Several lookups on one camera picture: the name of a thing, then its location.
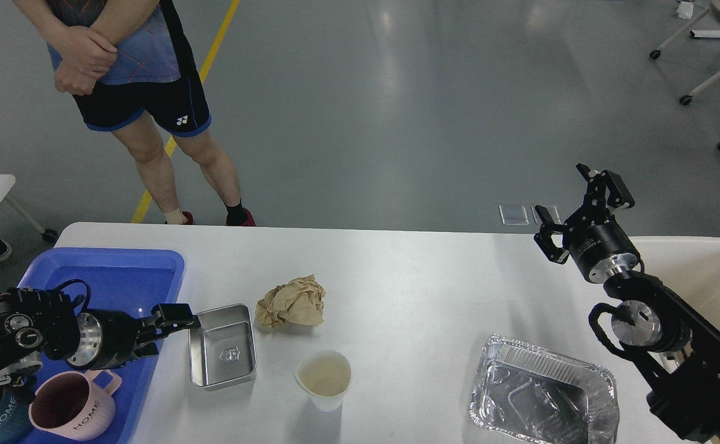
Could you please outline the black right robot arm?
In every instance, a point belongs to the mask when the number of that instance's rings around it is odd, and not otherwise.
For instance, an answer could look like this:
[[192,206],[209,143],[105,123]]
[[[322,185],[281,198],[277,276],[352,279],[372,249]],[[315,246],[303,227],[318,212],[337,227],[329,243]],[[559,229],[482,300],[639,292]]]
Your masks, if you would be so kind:
[[534,239],[549,261],[571,258],[585,281],[617,305],[598,303],[588,323],[614,356],[636,366],[650,386],[648,410],[679,438],[720,441],[720,331],[663,281],[645,272],[615,213],[634,206],[619,174],[578,163],[582,204],[562,223],[534,206]]

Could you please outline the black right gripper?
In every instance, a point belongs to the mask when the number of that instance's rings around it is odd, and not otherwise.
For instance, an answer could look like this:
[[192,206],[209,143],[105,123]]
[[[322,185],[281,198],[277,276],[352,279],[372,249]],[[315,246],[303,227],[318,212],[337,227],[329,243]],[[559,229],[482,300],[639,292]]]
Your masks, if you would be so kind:
[[[639,251],[613,221],[617,210],[634,206],[634,198],[619,174],[582,163],[575,168],[586,181],[582,205],[567,218],[567,224],[557,224],[546,206],[535,205],[541,225],[534,240],[552,263],[564,265],[571,256],[587,282],[602,284],[640,263]],[[568,248],[558,247],[554,235],[566,234]]]

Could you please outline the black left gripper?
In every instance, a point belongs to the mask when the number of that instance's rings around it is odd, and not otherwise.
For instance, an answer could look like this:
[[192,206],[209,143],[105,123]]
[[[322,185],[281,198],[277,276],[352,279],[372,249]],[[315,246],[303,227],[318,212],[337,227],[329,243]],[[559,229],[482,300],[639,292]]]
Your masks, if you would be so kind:
[[158,356],[155,341],[202,326],[187,303],[157,304],[145,318],[133,318],[121,310],[82,310],[76,315],[76,325],[80,340],[66,363],[79,371],[112,370]]

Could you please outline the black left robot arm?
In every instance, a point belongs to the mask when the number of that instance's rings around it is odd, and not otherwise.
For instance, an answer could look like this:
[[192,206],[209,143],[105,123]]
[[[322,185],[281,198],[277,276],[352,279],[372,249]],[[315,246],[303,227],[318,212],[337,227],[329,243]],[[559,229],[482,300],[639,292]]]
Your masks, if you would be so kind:
[[185,303],[162,303],[145,318],[91,307],[91,289],[70,298],[65,281],[53,289],[9,289],[0,294],[0,388],[23,405],[35,399],[39,354],[78,371],[113,370],[159,353],[157,341],[197,329]]

